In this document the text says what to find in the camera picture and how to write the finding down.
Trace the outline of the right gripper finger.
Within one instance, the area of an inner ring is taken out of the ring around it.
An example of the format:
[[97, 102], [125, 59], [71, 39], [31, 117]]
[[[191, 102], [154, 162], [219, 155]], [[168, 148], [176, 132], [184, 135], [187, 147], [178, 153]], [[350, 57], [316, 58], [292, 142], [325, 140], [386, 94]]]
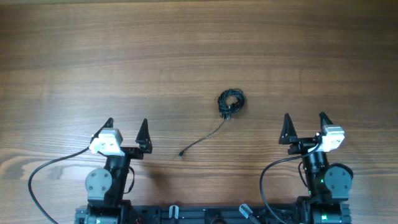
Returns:
[[328, 128], [329, 126], [333, 126], [333, 122], [329, 119], [324, 111], [319, 114], [319, 117], [321, 130]]
[[298, 137], [294, 128], [294, 124], [290, 118], [290, 115], [286, 113], [284, 115], [284, 123], [279, 138], [279, 144], [287, 145], [294, 144], [296, 142], [298, 142]]

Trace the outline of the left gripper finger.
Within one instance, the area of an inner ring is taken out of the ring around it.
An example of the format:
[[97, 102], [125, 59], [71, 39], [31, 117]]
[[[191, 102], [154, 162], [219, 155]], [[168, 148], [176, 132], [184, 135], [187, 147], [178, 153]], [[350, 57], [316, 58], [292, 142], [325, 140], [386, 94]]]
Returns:
[[104, 129], [104, 128], [112, 128], [114, 123], [114, 119], [112, 117], [108, 118], [108, 120], [104, 123], [104, 125], [94, 134], [94, 138], [97, 138], [99, 136], [99, 133]]
[[139, 145], [139, 149], [143, 153], [152, 153], [153, 145], [149, 135], [148, 120], [146, 118], [144, 118], [141, 124], [140, 130], [136, 137], [136, 143]]

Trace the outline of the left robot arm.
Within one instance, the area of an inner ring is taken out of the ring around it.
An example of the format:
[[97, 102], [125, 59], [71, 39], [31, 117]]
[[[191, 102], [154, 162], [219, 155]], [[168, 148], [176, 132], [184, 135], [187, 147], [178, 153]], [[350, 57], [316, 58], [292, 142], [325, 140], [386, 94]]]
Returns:
[[103, 168], [91, 171], [85, 180], [88, 192], [88, 206], [77, 211], [75, 223], [141, 223], [140, 215], [123, 199], [127, 176], [134, 170], [131, 160], [142, 160], [144, 154], [150, 154], [153, 146], [149, 136], [147, 119], [144, 119], [136, 137], [137, 147], [123, 147], [123, 137], [119, 129], [113, 127], [113, 118], [91, 137], [89, 150], [106, 158]]

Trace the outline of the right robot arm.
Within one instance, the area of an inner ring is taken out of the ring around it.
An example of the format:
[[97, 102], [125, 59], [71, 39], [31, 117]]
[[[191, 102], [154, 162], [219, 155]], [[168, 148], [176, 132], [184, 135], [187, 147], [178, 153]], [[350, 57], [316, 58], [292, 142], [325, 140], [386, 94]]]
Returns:
[[345, 131], [320, 113], [320, 132], [299, 138], [289, 114], [285, 114], [279, 144], [289, 145], [289, 155], [299, 155], [307, 181], [308, 196], [296, 201], [295, 223], [351, 223], [349, 191], [353, 171], [340, 163], [330, 164], [328, 152], [340, 147]]

